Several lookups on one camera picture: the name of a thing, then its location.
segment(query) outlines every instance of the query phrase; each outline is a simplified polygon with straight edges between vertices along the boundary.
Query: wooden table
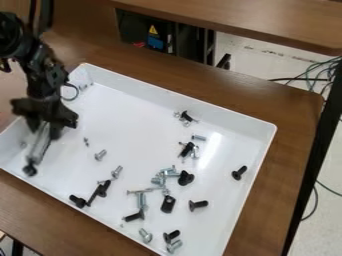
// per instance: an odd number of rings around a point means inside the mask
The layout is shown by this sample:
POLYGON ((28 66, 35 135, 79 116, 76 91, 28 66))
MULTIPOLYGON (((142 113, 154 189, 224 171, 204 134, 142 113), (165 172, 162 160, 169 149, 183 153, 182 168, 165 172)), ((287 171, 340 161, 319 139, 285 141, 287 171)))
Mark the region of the wooden table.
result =
MULTIPOLYGON (((275 3, 279 6, 289 6, 296 5, 295 2, 303 2, 307 5, 309 1, 312 2, 312 0, 286 0, 280 4, 280 0, 260 1, 265 3, 266 10, 271 10, 266 2, 273 8, 275 3)), ((111 29, 106 27, 106 23, 102 22, 99 16, 95 19, 94 16, 90 16, 90 12, 97 10, 94 6, 89 7, 86 4, 87 1, 84 1, 82 12, 79 12, 79 7, 73 4, 75 2, 79 4, 80 0, 74 0, 72 3, 57 1, 59 7, 57 9, 60 10, 56 14, 58 26, 55 32, 49 32, 45 36, 47 42, 68 68, 72 69, 80 62, 90 62, 169 90, 272 122, 278 126, 275 140, 253 185, 225 255, 280 255, 315 137, 323 103, 322 98, 313 93, 246 75, 122 45, 111 40, 111 29), (97 30, 97 32, 89 33, 89 29, 97 30)), ((291 27, 291 31, 290 28, 283 29, 280 35, 281 32, 278 31, 280 22, 276 21, 276 17, 271 15, 273 18, 271 22, 268 22, 264 15, 261 15, 261 11, 253 16, 251 11, 253 8, 245 12, 247 7, 239 5, 238 0, 222 0, 220 4, 218 0, 215 0, 213 6, 228 8, 228 2, 234 3, 234 10, 241 9, 242 14, 249 15, 250 21, 247 21, 246 16, 240 15, 241 22, 238 22, 239 15, 229 9, 226 9, 225 13, 216 15, 218 8, 207 6, 208 9, 204 12, 203 6, 206 4, 205 1, 202 3, 200 0, 183 1, 184 6, 189 5, 187 12, 177 11, 181 9, 178 8, 180 0, 179 2, 178 0, 163 2, 165 6, 153 0, 122 0, 122 2, 103 0, 103 2, 114 3, 115 6, 119 3, 118 7, 130 11, 139 11, 156 17, 165 15, 162 18, 173 18, 175 21, 193 25, 202 24, 206 25, 204 26, 206 28, 226 32, 229 30, 234 34, 243 34, 245 31, 244 35, 252 38, 272 42, 281 41, 284 42, 283 44, 297 45, 301 48, 308 46, 310 49, 315 48, 317 51, 331 54, 339 51, 342 45, 339 44, 341 30, 335 33, 337 41, 331 36, 322 37, 324 42, 315 41, 316 39, 309 37, 308 34, 302 35, 301 32, 304 29, 302 25, 299 26, 301 29, 295 27, 291 27), (200 3, 198 6, 192 5, 196 12, 189 11, 191 3, 200 3), (203 15, 207 13, 207 15, 194 17, 194 13, 203 15), (263 26, 258 22, 259 16, 264 18, 263 26)), ((256 9, 253 1, 241 0, 241 2, 250 3, 251 7, 256 9)), ((324 4, 313 3, 308 13, 315 13, 317 17, 321 17, 316 10, 318 8, 315 7, 316 5, 324 4)), ((336 6, 336 15, 332 17, 327 15, 329 16, 327 20, 331 24, 336 22, 334 28, 341 28, 339 26, 342 25, 338 22, 338 8, 336 6)), ((109 17, 109 11, 111 10, 108 8, 102 8, 101 14, 104 16, 106 13, 109 17)), ((308 19, 311 20, 309 16, 303 18, 303 22, 307 25, 311 24, 308 19)), ((317 35, 323 33, 322 27, 320 28, 313 28, 314 31, 318 31, 317 35)), ((20 86, 23 83, 23 80, 20 81, 17 76, 11 77, 10 80, 11 86, 20 86)), ((9 109, 0 114, 2 128, 11 118, 9 109)), ((139 256, 152 254, 147 249, 4 171, 0 172, 0 194, 0 229, 44 255, 139 256)))

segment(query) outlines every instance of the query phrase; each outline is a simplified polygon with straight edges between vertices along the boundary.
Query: sticker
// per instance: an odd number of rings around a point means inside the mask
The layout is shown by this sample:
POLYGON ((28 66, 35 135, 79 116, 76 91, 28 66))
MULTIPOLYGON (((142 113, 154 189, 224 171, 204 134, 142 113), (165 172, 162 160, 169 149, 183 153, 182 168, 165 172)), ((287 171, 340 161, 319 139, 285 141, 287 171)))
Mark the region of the sticker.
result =
POLYGON ((158 32, 157 32, 156 28, 153 25, 150 27, 150 32, 149 33, 153 34, 153 35, 158 35, 158 32))

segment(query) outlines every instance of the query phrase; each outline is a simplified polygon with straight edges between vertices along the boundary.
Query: black screw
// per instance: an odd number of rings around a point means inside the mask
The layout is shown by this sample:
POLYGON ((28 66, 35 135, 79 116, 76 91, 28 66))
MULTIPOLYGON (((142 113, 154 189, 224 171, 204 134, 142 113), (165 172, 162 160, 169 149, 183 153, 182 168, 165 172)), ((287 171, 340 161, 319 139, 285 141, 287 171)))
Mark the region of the black screw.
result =
POLYGON ((69 196, 69 199, 70 201, 73 201, 78 208, 81 208, 81 209, 87 204, 86 200, 84 200, 83 198, 74 196, 74 195, 69 196))
POLYGON ((188 172, 183 170, 178 179, 178 184, 181 186, 186 186, 190 184, 191 182, 193 182, 194 179, 195 179, 195 175, 189 174, 188 172))
POLYGON ((242 166, 238 171, 233 171, 232 176, 236 180, 241 180, 241 175, 247 171, 247 166, 242 166))
POLYGON ((103 185, 99 185, 98 187, 98 195, 100 197, 106 197, 107 196, 107 189, 109 188, 110 184, 112 182, 110 180, 106 180, 103 185))
POLYGON ((175 230, 175 231, 171 232, 170 234, 164 233, 163 237, 164 237, 165 242, 167 244, 170 244, 172 239, 176 238, 179 235, 180 235, 180 231, 179 230, 175 230))
POLYGON ((208 201, 200 201, 194 203, 193 201, 189 201, 189 208, 190 211, 193 212, 196 208, 207 207, 209 205, 208 201))
POLYGON ((129 215, 129 216, 123 218, 123 220, 126 221, 126 222, 130 222, 132 220, 137 220, 137 219, 142 219, 142 220, 145 219, 145 214, 144 214, 143 209, 141 209, 136 214, 132 214, 132 215, 129 215))

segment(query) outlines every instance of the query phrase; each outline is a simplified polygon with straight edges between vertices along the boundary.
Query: black bolt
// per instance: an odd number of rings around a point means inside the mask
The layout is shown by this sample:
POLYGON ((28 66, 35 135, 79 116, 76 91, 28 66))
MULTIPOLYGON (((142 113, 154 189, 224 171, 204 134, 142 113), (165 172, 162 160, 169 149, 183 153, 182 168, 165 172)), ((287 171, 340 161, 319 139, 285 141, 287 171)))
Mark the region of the black bolt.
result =
POLYGON ((193 212, 196 208, 207 207, 209 205, 208 201, 200 201, 194 203, 193 201, 189 201, 189 208, 190 211, 193 212))
POLYGON ((176 238, 177 236, 180 235, 180 231, 179 230, 175 230, 173 232, 171 232, 170 234, 164 233, 164 240, 167 244, 170 244, 172 239, 176 238))
POLYGON ((242 166, 239 170, 233 171, 233 172, 232 172, 232 176, 233 176, 233 178, 236 179, 236 180, 241 180, 241 175, 242 175, 245 171, 247 171, 247 166, 244 165, 244 166, 242 166))
POLYGON ((192 152, 192 150, 194 149, 195 144, 192 142, 189 142, 188 144, 185 145, 184 149, 182 150, 182 152, 179 154, 178 157, 186 157, 190 152, 192 152))
POLYGON ((34 176, 37 174, 37 169, 33 166, 33 164, 29 163, 27 166, 25 166, 23 168, 23 172, 27 175, 27 176, 34 176))
POLYGON ((101 197, 107 196, 107 189, 109 188, 112 182, 110 180, 106 180, 104 184, 99 185, 98 187, 98 195, 101 197))
POLYGON ((132 220, 137 220, 137 219, 142 219, 142 220, 145 219, 145 214, 144 214, 143 209, 141 209, 136 214, 132 214, 132 215, 129 215, 129 216, 123 218, 123 220, 126 221, 126 222, 130 222, 132 220))
POLYGON ((69 196, 69 199, 70 201, 73 201, 78 208, 81 208, 81 209, 87 204, 86 200, 84 200, 83 198, 74 196, 74 195, 69 196))
POLYGON ((180 177, 178 179, 178 184, 181 186, 186 186, 193 182, 195 179, 195 175, 189 174, 187 171, 182 171, 180 177))

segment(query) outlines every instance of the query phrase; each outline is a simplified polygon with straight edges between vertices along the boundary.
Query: robotic arm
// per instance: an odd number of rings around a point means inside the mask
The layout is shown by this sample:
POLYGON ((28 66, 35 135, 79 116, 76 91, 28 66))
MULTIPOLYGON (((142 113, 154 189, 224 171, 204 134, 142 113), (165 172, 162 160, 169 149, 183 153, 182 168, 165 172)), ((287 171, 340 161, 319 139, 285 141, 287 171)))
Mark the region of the robotic arm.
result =
POLYGON ((13 113, 23 116, 30 130, 50 124, 49 139, 57 140, 64 127, 76 128, 78 115, 61 102, 61 86, 68 82, 64 69, 40 35, 52 25, 53 0, 41 1, 37 33, 33 29, 36 0, 31 0, 27 25, 13 13, 0 12, 0 71, 9 73, 9 60, 17 61, 27 78, 27 98, 13 99, 13 113))

